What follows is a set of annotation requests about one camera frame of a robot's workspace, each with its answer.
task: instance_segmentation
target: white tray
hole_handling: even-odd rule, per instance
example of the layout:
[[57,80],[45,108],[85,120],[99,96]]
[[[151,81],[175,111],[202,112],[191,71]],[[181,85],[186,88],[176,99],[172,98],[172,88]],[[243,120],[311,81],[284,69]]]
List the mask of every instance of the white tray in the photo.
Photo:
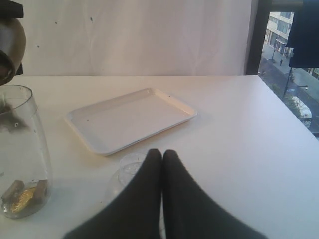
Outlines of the white tray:
[[66,121],[90,151],[110,155],[196,115],[178,99],[147,88],[73,110]]

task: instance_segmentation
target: street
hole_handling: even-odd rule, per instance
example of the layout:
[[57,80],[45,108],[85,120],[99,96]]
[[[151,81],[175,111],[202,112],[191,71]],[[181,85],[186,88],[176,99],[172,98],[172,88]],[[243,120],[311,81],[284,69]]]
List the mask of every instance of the street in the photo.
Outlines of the street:
[[[280,96],[283,95],[288,74],[284,74],[264,56],[262,56],[260,61],[259,76],[268,86],[276,84],[280,88]],[[313,120],[309,128],[310,132],[319,132],[319,103],[310,95],[308,95],[306,90],[298,88],[298,85],[296,83],[289,82],[288,86],[288,89],[295,89],[295,91],[289,92],[289,94],[297,96],[302,102],[304,102],[309,107],[312,113]]]

